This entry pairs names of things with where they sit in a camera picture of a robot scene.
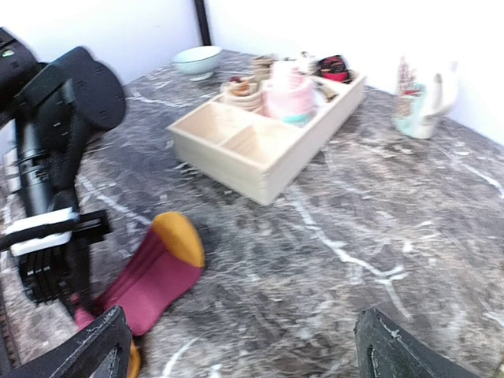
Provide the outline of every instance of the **white wall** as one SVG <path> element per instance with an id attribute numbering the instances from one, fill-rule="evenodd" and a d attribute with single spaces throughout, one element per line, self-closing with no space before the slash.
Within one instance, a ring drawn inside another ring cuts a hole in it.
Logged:
<path id="1" fill-rule="evenodd" d="M 395 90 L 399 58 L 458 61 L 450 116 L 504 144 L 504 35 L 499 2 L 207 0 L 213 43 L 253 54 L 342 54 L 368 84 Z"/>
<path id="2" fill-rule="evenodd" d="M 85 46 L 123 83 L 199 46 L 190 0 L 2 0 L 0 27 L 21 39 L 40 61 Z M 0 165 L 10 126 L 0 132 Z"/>

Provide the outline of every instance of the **white clamp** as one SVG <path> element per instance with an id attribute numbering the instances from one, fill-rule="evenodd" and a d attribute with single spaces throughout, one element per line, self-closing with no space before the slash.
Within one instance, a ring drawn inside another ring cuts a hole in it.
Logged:
<path id="1" fill-rule="evenodd" d="M 34 217 L 14 221 L 13 224 L 11 224 L 6 229 L 6 234 L 26 230 L 27 228 L 41 226 L 44 224 L 54 224 L 63 221 L 69 221 L 71 219 L 76 219 L 78 216 L 79 214 L 74 213 L 71 207 L 52 211 L 50 213 L 35 215 Z M 13 244 L 10 247 L 10 251 L 13 254 L 13 256 L 21 256 L 23 254 L 36 252 L 37 250 L 51 248 L 52 246 L 60 246 L 66 244 L 70 241 L 71 238 L 72 238 L 71 231 L 62 232 L 60 234 L 53 234 L 46 236 L 45 238 L 42 239 L 32 239 L 26 242 Z"/>

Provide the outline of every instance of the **yellow heel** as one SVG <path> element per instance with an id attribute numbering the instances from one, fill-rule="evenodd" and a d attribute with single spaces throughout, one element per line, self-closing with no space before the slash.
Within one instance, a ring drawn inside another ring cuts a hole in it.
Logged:
<path id="1" fill-rule="evenodd" d="M 140 353 L 132 342 L 132 348 L 129 352 L 128 378 L 137 378 L 140 373 Z"/>

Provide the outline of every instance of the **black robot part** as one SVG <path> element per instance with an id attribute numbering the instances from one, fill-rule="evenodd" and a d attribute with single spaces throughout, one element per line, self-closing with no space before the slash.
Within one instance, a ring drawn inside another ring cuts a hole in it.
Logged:
<path id="1" fill-rule="evenodd" d="M 59 299 L 73 314 L 72 300 L 78 298 L 92 311 L 89 246 L 110 227 L 105 212 L 80 213 L 75 179 L 89 139 L 118 126 L 125 114 L 120 81 L 85 48 L 52 63 L 37 62 L 0 28 L 0 127 L 15 121 L 26 216 L 69 207 L 80 215 L 68 243 L 17 258 L 25 292 L 36 303 Z"/>
<path id="2" fill-rule="evenodd" d="M 132 330 L 116 306 L 60 346 L 0 373 L 2 378 L 125 378 L 131 344 Z"/>
<path id="3" fill-rule="evenodd" d="M 362 312 L 354 331 L 362 378 L 478 378 L 427 348 L 377 309 Z"/>

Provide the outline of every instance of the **wooden organizer box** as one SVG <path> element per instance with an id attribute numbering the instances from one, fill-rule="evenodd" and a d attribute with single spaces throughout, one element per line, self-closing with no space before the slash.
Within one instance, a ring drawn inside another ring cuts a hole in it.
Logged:
<path id="1" fill-rule="evenodd" d="M 350 84 L 313 79 L 338 96 L 299 128 L 221 102 L 221 95 L 168 127 L 180 160 L 223 185 L 268 205 L 308 165 L 364 99 L 365 76 Z"/>

